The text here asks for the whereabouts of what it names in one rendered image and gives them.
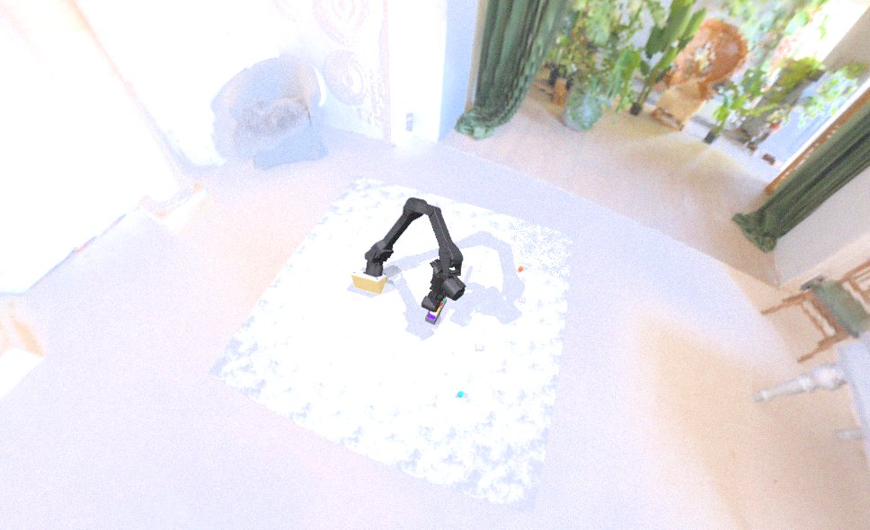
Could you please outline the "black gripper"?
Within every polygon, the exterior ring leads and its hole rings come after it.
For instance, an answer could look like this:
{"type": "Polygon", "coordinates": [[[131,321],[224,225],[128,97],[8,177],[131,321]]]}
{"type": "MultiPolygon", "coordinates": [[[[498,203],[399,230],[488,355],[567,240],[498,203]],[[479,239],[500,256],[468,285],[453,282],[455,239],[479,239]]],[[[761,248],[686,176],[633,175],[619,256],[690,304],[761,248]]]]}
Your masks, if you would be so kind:
{"type": "Polygon", "coordinates": [[[432,312],[436,313],[439,309],[440,303],[443,301],[443,297],[441,297],[443,293],[443,288],[441,284],[435,284],[431,279],[431,287],[430,293],[425,296],[421,302],[421,307],[432,312]]]}

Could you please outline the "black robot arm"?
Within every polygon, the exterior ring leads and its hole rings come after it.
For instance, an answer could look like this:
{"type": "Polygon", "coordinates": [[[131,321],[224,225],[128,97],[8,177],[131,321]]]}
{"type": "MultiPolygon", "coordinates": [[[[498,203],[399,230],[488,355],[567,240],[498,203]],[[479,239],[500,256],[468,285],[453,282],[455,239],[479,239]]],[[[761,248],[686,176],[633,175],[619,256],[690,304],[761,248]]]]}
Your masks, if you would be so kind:
{"type": "Polygon", "coordinates": [[[426,214],[439,244],[439,259],[430,262],[430,266],[433,267],[432,280],[435,284],[441,284],[443,288],[441,297],[457,301],[466,291],[464,289],[466,284],[458,277],[461,276],[464,257],[453,243],[441,212],[440,208],[432,207],[424,199],[408,198],[404,203],[402,215],[388,230],[386,236],[375,242],[364,254],[366,270],[363,274],[374,278],[381,277],[383,261],[386,262],[394,253],[394,243],[413,220],[426,214]],[[455,269],[449,270],[449,268],[455,269]]]}

